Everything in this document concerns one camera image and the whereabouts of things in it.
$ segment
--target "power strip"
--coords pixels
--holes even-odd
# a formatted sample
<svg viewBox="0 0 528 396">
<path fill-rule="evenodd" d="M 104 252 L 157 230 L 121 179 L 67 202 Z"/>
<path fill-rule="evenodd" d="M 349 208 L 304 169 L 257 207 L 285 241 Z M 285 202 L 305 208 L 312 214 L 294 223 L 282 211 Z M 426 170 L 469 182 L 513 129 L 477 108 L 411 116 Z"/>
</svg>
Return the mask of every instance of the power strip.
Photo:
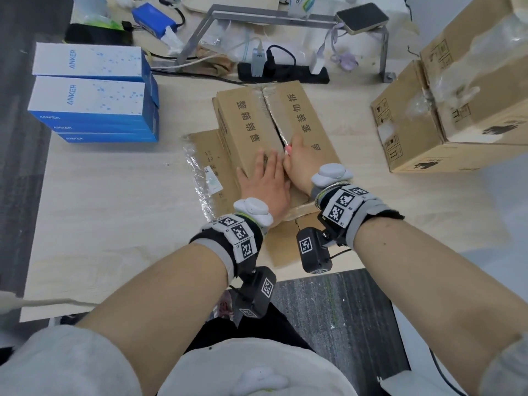
<svg viewBox="0 0 528 396">
<path fill-rule="evenodd" d="M 251 76 L 251 64 L 240 62 L 238 64 L 238 78 L 242 82 L 270 83 L 270 82 L 290 82 L 300 81 L 300 83 L 327 84 L 330 82 L 326 67 L 321 69 L 318 75 L 312 75 L 310 67 L 307 65 L 283 65 L 277 64 L 273 76 Z"/>
</svg>

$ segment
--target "black pants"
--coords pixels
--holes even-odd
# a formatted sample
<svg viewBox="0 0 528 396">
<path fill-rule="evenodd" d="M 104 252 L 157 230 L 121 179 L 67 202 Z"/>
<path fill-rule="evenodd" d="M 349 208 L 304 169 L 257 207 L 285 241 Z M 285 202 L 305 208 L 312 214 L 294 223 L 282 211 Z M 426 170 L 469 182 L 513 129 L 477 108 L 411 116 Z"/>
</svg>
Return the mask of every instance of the black pants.
<svg viewBox="0 0 528 396">
<path fill-rule="evenodd" d="M 242 317 L 237 326 L 230 319 L 215 318 L 206 322 L 185 353 L 232 338 L 256 337 L 314 351 L 295 331 L 286 316 L 270 303 L 261 319 Z"/>
</svg>

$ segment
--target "wooden table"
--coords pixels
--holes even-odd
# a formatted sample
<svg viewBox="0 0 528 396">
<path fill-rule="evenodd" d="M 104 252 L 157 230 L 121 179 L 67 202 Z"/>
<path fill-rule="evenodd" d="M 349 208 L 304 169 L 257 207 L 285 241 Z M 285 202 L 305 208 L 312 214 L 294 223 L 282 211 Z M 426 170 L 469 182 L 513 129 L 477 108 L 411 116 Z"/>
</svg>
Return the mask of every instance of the wooden table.
<svg viewBox="0 0 528 396">
<path fill-rule="evenodd" d="M 401 70 L 406 64 L 393 66 Z M 377 67 L 333 73 L 305 90 L 355 183 L 458 252 L 503 244 L 508 233 L 478 172 L 391 174 L 370 102 L 386 85 Z M 217 127 L 211 99 L 236 85 L 158 76 L 158 144 L 68 144 L 53 134 L 25 298 L 99 303 L 205 223 L 182 136 Z M 259 264 L 273 268 L 266 250 Z M 353 252 L 333 273 L 362 268 Z M 278 280 L 306 277 L 300 261 L 274 269 Z M 22 309 L 21 321 L 87 311 L 56 305 Z"/>
</svg>

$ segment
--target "barcode label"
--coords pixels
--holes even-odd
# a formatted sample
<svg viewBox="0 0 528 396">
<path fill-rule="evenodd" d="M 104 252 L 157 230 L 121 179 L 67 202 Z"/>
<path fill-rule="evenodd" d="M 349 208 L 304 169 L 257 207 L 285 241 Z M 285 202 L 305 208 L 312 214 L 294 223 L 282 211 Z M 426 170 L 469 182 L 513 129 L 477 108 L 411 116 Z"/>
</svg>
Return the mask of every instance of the barcode label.
<svg viewBox="0 0 528 396">
<path fill-rule="evenodd" d="M 205 171 L 205 179 L 207 181 L 210 196 L 224 189 L 210 166 L 206 166 L 203 170 Z"/>
</svg>

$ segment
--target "metal stand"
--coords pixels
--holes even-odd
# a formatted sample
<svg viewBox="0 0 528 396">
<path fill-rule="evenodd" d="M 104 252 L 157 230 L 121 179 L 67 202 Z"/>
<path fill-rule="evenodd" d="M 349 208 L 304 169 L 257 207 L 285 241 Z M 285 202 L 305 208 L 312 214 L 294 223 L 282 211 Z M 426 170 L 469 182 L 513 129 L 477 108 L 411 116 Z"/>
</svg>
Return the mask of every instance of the metal stand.
<svg viewBox="0 0 528 396">
<path fill-rule="evenodd" d="M 335 16 L 331 15 L 319 15 L 313 13 L 307 19 L 301 19 L 288 16 L 286 11 L 213 4 L 209 8 L 209 11 L 207 11 L 205 14 L 205 17 L 202 19 L 191 38 L 188 40 L 187 44 L 183 47 L 183 50 L 178 56 L 178 65 L 185 64 L 187 58 L 192 52 L 194 52 L 194 50 L 196 50 L 198 43 L 215 19 L 228 19 L 252 24 L 303 26 L 307 28 L 318 29 L 332 29 L 337 24 Z M 382 34 L 381 56 L 379 58 L 379 76 L 383 82 L 391 83 L 396 78 L 396 75 L 393 72 L 385 71 L 387 63 L 387 48 L 389 45 L 389 31 L 387 31 L 385 26 L 380 26 L 371 30 L 371 32 Z"/>
</svg>

